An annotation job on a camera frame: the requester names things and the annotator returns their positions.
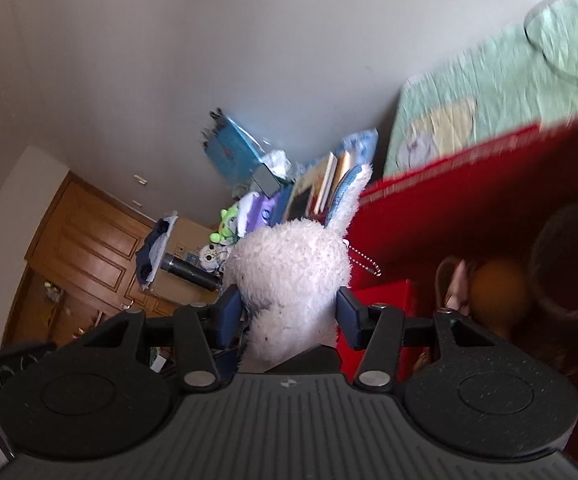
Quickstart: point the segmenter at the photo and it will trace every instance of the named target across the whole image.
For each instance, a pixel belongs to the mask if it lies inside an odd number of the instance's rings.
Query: blue inner ear
[[[329,211],[327,212],[327,219],[325,220],[325,227],[329,225],[329,222],[336,214],[338,210],[338,206],[340,206],[340,201],[342,197],[345,195],[351,183],[354,182],[355,178],[358,176],[358,173],[363,169],[362,166],[354,166],[351,168],[345,176],[342,178],[338,187],[333,194],[333,199],[331,199],[331,206],[329,206]]]

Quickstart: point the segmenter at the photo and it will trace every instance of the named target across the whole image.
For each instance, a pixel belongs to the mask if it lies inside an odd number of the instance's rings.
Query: white fur
[[[238,285],[252,315],[241,372],[268,370],[316,344],[335,346],[336,292],[351,276],[342,237],[370,177],[364,166],[327,227],[311,220],[261,227],[234,247],[223,285]]]

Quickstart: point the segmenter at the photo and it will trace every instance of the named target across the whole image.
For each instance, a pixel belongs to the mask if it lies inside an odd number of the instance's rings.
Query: bed
[[[384,176],[577,115],[578,0],[545,0],[523,25],[405,84]]]

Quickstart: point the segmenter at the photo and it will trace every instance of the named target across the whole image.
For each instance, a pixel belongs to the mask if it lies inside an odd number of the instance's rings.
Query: cardboard box
[[[209,243],[209,235],[212,232],[211,229],[192,222],[188,218],[180,217],[171,231],[165,252],[199,267],[200,248]],[[213,303],[218,297],[217,292],[194,285],[162,269],[156,272],[149,291],[154,296],[177,304],[197,301]]]

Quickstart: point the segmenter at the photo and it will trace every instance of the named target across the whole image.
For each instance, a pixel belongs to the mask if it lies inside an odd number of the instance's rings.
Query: ribbed gray surface
[[[388,397],[341,375],[238,375],[189,397],[149,442],[111,458],[46,462],[21,455],[0,480],[578,479],[559,453],[522,464],[452,455],[413,430]]]

